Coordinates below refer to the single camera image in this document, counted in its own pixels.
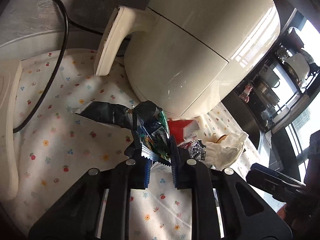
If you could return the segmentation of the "white paper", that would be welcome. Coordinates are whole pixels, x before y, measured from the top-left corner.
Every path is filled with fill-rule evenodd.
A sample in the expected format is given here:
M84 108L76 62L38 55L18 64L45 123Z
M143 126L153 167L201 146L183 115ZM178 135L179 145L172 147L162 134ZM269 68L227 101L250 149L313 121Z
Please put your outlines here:
M230 167L242 154L247 140L248 134L240 132L221 136L217 142L207 141L204 143L206 156L203 162L220 171Z

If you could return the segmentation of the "cream induction cooker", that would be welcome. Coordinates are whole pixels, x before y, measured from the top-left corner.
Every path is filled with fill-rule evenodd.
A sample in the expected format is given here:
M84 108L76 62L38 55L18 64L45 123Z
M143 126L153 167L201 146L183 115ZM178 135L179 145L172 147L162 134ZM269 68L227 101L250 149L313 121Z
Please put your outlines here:
M1 173L1 201L14 199L18 190L18 170L14 150L13 120L16 94L22 74L21 60L11 59L1 61L0 84L0 173Z

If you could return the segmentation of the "silver foil ball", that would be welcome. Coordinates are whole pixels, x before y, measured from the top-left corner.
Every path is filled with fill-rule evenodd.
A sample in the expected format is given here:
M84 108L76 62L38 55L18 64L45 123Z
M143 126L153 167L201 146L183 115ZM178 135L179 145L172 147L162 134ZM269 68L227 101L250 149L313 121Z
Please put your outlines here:
M187 149L188 149L190 157L192 159L195 159L198 161L205 161L206 145L202 142L202 140L197 139L197 140L190 142Z

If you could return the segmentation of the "pink small figurine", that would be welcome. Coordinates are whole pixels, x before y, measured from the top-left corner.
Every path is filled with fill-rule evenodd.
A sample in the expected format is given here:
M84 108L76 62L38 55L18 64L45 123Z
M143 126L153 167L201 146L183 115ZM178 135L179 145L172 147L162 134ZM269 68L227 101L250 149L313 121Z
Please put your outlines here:
M247 84L243 90L243 92L239 95L239 98L244 101L245 103L249 102L249 95L252 91L253 87L249 84Z

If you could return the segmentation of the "red small packet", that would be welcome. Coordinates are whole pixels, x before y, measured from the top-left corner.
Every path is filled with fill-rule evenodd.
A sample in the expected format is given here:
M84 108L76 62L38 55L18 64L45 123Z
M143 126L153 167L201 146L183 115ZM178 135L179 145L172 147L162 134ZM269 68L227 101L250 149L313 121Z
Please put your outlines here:
M175 137L176 144L181 145L197 138L200 130L196 120L171 120L168 121L170 135Z

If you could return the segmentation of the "dark printed wrapper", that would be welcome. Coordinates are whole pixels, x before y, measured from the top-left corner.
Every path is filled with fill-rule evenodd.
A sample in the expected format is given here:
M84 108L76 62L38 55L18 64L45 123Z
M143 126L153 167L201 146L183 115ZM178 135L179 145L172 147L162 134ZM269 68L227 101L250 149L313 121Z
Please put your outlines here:
M72 112L100 124L129 129L133 148L139 150L141 156L166 166L171 165L167 117L163 109L153 102L144 101L129 108L115 103L92 101L74 108Z

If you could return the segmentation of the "cream air fryer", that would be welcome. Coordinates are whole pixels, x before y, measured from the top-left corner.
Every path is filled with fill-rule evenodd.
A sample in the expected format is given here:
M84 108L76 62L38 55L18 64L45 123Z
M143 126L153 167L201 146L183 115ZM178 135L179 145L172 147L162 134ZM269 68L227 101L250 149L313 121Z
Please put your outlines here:
M150 0L114 9L94 62L110 73L124 38L124 67L140 101L170 118L211 111L256 66L280 33L273 0Z

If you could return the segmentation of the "stainless steel sink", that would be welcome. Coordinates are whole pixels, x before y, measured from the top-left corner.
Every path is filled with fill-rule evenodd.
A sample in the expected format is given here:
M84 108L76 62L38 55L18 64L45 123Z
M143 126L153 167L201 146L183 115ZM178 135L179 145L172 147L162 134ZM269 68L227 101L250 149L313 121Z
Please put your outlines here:
M249 135L249 140L259 150L261 130L253 114L235 91L231 91L222 99L222 104L227 108L243 131Z

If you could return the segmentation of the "black dish rack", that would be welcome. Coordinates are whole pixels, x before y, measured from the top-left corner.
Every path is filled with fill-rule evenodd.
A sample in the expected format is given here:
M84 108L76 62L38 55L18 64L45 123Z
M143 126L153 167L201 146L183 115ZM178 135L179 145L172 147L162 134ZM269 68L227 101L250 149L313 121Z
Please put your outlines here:
M279 128L315 93L319 64L306 49L303 32L287 28L236 87L237 94L250 88L246 105L261 131Z

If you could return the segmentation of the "floral white tablecloth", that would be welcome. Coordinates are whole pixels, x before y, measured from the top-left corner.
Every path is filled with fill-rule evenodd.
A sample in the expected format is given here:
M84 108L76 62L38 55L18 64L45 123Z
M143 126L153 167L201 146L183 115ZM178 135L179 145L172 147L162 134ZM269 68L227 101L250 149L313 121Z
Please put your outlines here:
M108 170L125 159L129 130L73 113L91 101L138 104L124 67L115 63L107 76L95 76L94 59L92 50L67 50L36 114L14 134L19 186L3 206L23 236L86 171ZM129 238L190 239L190 198L190 191L174 188L169 167L156 166L148 188L131 193Z

